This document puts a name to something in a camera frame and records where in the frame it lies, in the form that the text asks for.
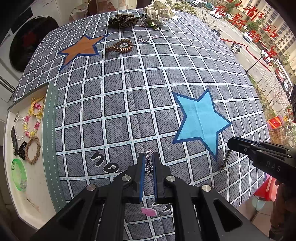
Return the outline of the leopard print scrunchie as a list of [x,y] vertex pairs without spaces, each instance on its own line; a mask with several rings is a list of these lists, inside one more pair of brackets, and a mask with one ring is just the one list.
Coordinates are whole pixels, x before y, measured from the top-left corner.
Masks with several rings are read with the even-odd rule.
[[138,16],[130,14],[116,14],[114,17],[109,19],[108,25],[111,28],[122,29],[136,25],[139,20],[140,17]]

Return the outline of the cream polka dot scrunchie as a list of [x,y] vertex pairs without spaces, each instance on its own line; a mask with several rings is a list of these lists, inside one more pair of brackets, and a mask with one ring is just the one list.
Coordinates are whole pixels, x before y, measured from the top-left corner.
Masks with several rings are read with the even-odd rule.
[[171,9],[168,4],[162,3],[161,1],[154,1],[144,8],[144,12],[149,20],[162,23],[163,21],[175,19],[176,12]]

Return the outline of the green leaf hair clip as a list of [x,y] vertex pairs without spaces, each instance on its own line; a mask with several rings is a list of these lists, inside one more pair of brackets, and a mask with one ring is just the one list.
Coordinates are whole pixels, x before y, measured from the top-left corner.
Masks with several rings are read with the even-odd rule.
[[152,28],[154,31],[160,31],[161,27],[157,25],[153,20],[141,19],[142,24],[147,28]]

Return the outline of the grey checked tablecloth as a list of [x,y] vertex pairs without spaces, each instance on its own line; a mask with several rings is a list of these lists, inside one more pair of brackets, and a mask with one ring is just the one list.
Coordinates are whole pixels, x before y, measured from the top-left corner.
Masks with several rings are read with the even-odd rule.
[[[265,181],[230,138],[265,142],[257,93],[229,48],[195,16],[180,13],[160,31],[109,27],[108,12],[43,38],[15,92],[58,89],[56,160],[65,206],[32,240],[266,240],[237,211]],[[144,44],[143,36],[151,40]],[[139,153],[159,154],[137,197]],[[141,208],[153,208],[148,217]]]

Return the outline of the silver rhinestone brooch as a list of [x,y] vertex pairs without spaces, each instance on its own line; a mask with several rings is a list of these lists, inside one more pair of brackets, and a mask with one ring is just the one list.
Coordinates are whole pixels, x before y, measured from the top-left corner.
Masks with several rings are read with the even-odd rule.
[[153,154],[154,151],[151,149],[148,149],[145,153],[144,153],[144,157],[145,157],[145,173],[147,175],[152,175],[153,174]]

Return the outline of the black hair claw clip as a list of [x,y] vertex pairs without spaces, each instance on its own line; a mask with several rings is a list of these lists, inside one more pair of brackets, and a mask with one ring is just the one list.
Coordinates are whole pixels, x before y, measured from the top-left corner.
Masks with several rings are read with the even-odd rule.
[[12,140],[12,143],[13,143],[14,155],[17,156],[18,151],[19,151],[19,146],[18,146],[18,140],[16,138],[16,132],[15,132],[14,127],[12,127],[12,129],[11,129],[11,140]]

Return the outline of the white washing machine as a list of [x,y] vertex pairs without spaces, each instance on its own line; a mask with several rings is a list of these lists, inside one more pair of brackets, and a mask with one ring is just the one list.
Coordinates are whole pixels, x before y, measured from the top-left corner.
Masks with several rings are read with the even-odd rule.
[[62,24],[56,1],[33,1],[1,42],[1,90],[12,94],[38,45]]

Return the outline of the pink small hair clip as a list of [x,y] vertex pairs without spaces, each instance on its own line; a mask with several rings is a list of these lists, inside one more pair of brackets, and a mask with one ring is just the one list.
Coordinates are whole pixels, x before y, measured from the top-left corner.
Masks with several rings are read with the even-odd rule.
[[153,208],[141,208],[141,212],[142,214],[148,216],[148,217],[153,217],[153,216],[157,216],[157,211]]

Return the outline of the white jewelry tray box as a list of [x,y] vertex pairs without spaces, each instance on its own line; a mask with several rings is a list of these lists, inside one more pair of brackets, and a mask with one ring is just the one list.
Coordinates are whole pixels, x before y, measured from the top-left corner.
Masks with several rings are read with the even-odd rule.
[[[9,109],[4,131],[4,168],[6,180],[19,216],[29,226],[40,229],[66,204],[56,160],[55,117],[58,89],[51,83],[25,94]],[[26,159],[14,155],[11,129],[15,128],[18,148],[23,142]],[[11,162],[20,159],[27,174],[27,188],[17,190],[11,176]],[[27,201],[40,208],[37,212]]]

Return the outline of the silver spiked hair clip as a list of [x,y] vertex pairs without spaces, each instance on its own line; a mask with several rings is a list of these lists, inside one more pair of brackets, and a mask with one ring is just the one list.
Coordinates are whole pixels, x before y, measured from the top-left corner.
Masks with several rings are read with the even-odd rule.
[[229,157],[231,155],[231,152],[232,152],[231,150],[226,151],[226,154],[225,154],[225,156],[223,158],[222,164],[221,164],[220,169],[219,169],[220,172],[222,172],[225,169],[225,167],[227,165],[227,162],[229,160]]

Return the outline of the green translucent bangle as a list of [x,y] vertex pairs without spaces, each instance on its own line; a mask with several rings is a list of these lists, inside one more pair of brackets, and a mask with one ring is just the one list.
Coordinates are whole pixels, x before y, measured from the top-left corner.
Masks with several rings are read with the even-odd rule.
[[28,180],[25,167],[20,159],[13,159],[11,162],[11,176],[17,190],[24,192]]

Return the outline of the small black hair clip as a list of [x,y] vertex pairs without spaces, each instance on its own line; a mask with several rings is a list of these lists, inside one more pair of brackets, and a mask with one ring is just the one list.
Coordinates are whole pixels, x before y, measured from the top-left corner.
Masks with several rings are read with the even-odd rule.
[[26,146],[27,146],[27,143],[26,142],[23,142],[21,144],[21,146],[19,147],[19,149],[18,149],[18,156],[20,158],[22,158],[23,160],[26,159],[26,155],[25,155],[25,148],[26,148]]

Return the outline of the beige bobby pins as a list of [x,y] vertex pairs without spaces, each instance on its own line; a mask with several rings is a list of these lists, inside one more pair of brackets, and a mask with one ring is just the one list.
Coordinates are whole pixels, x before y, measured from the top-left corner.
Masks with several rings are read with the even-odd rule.
[[30,203],[30,205],[36,209],[37,212],[40,212],[40,208],[37,204],[35,204],[30,198],[27,198],[27,201]]

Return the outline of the red plastic container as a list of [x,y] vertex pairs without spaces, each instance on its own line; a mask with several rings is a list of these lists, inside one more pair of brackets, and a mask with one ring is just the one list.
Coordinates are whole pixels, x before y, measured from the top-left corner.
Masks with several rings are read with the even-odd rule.
[[254,196],[265,201],[275,201],[278,190],[276,178],[267,176],[267,180],[255,191]]

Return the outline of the small silver charm clip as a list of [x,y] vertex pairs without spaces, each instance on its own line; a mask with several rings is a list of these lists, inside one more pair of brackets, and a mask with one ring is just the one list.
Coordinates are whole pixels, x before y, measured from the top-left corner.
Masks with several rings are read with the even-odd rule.
[[145,38],[143,36],[137,37],[137,40],[141,43],[144,43],[144,44],[151,44],[152,43],[149,38]]

